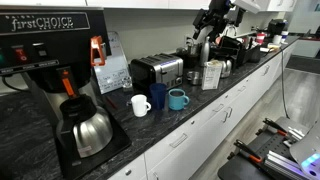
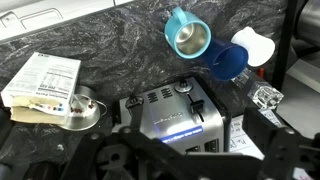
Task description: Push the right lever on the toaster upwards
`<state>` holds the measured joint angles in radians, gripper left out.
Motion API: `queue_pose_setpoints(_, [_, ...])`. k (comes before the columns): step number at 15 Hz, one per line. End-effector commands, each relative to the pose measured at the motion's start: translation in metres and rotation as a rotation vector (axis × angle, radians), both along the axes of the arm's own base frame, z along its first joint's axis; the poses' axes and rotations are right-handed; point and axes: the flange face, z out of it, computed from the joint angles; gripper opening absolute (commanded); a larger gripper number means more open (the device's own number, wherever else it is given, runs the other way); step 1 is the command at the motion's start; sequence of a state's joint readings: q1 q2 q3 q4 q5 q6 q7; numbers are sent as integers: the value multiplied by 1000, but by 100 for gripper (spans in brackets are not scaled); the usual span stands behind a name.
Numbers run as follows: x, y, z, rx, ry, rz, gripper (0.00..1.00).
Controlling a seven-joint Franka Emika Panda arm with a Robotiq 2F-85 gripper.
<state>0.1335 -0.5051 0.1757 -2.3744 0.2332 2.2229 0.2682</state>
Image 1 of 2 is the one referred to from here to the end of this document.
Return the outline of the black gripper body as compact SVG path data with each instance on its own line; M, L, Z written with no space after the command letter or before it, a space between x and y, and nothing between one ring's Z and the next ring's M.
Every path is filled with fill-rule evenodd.
M225 17L228 12L228 8L209 10L200 9L193 21L193 26L195 27L193 38L197 40L201 30L207 26L211 26L212 30L208 33L208 37L210 38L210 41L214 41L218 35L223 32L229 22Z

